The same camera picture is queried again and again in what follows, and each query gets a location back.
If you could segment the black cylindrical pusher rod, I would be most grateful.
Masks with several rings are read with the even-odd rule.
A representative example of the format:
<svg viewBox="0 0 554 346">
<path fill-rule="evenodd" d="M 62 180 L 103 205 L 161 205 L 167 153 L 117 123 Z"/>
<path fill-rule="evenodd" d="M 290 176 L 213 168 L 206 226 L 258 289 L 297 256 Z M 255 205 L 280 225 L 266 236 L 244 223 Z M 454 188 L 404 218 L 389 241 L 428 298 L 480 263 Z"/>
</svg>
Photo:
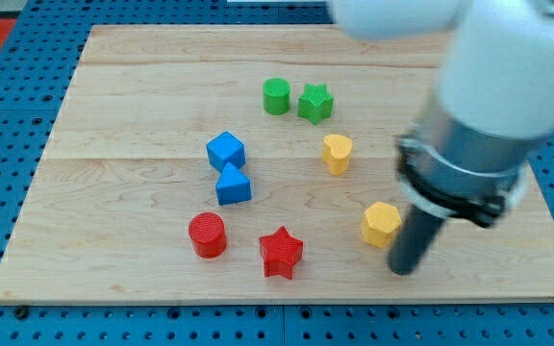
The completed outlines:
<svg viewBox="0 0 554 346">
<path fill-rule="evenodd" d="M 445 218 L 411 206 L 402 229 L 390 248 L 387 258 L 389 269 L 401 276 L 413 274 L 444 222 Z"/>
</svg>

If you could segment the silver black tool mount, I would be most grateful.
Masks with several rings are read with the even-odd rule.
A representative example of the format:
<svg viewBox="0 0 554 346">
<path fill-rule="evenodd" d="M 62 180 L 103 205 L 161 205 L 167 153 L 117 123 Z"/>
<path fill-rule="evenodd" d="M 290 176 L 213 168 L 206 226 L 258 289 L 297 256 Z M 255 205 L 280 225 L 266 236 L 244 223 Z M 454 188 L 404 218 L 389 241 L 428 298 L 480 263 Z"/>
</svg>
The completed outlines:
<svg viewBox="0 0 554 346">
<path fill-rule="evenodd" d="M 397 141 L 397 172 L 413 206 L 489 228 L 527 193 L 526 157 L 541 142 L 540 137 L 476 130 L 454 117 L 433 92 L 411 130 Z"/>
</svg>

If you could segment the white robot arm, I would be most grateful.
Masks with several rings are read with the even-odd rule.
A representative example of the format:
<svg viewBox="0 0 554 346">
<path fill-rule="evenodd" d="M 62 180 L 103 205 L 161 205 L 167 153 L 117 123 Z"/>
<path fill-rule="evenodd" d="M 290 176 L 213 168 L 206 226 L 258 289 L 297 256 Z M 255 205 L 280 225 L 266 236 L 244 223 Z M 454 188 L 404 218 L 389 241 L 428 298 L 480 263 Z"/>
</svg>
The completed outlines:
<svg viewBox="0 0 554 346">
<path fill-rule="evenodd" d="M 521 200 L 527 157 L 554 133 L 554 1 L 333 1 L 352 37 L 452 31 L 437 83 L 398 139 L 411 209 L 388 255 L 416 270 L 448 218 L 488 228 Z"/>
</svg>

